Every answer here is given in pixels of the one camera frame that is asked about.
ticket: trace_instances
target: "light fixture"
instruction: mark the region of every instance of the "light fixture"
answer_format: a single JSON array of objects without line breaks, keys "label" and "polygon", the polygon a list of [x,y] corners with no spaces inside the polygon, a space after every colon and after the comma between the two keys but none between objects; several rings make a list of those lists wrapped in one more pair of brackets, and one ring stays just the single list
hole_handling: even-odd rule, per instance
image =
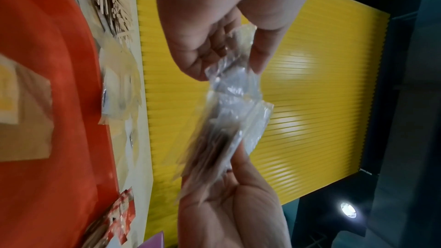
[{"label": "light fixture", "polygon": [[349,203],[341,203],[340,207],[341,207],[341,211],[343,211],[343,213],[349,218],[354,219],[357,217],[357,211]]}]

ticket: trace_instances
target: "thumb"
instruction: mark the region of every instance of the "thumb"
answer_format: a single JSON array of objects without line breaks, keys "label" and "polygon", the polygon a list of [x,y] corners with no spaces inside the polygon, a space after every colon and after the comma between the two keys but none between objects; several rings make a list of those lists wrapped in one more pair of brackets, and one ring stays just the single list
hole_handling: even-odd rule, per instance
[{"label": "thumb", "polygon": [[243,143],[240,143],[231,158],[231,167],[240,185],[253,186],[260,189],[271,189],[256,167],[251,163]]},{"label": "thumb", "polygon": [[288,28],[289,26],[275,30],[257,28],[249,55],[249,63],[254,73],[262,74]]}]

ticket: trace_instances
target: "hand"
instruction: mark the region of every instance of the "hand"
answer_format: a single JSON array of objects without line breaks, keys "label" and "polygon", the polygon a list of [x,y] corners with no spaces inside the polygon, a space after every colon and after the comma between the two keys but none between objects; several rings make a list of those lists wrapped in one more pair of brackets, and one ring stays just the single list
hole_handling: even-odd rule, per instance
[{"label": "hand", "polygon": [[231,163],[232,172],[211,187],[204,202],[199,204],[201,191],[179,202],[178,247],[291,247],[279,199],[242,144]]},{"label": "hand", "polygon": [[198,80],[225,55],[223,38],[241,24],[242,14],[257,31],[250,54],[260,74],[306,0],[157,0],[159,18],[177,66]]}]

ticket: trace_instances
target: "yellow corrugated panel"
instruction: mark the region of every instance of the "yellow corrugated panel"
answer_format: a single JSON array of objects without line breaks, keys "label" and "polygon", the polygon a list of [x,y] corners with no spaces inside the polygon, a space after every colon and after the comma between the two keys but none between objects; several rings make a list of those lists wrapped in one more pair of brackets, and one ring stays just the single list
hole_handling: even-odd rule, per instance
[{"label": "yellow corrugated panel", "polygon": [[[180,182],[163,159],[206,83],[181,73],[169,54],[155,0],[137,0],[153,191],[146,238],[176,243]],[[352,0],[308,0],[262,75],[274,114],[255,166],[287,203],[357,171],[389,15]]]}]

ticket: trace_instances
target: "sealed plastic packet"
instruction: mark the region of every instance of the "sealed plastic packet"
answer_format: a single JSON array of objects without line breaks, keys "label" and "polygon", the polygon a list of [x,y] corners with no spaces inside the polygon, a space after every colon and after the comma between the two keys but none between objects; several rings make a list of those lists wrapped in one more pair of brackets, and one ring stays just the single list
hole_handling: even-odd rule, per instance
[{"label": "sealed plastic packet", "polygon": [[184,165],[180,175],[187,177],[179,199],[200,188],[208,194],[230,168],[240,142],[250,154],[268,124],[274,106],[262,100],[260,77],[249,67],[254,33],[251,24],[231,31],[226,37],[227,55],[205,70],[210,91],[178,161]]}]

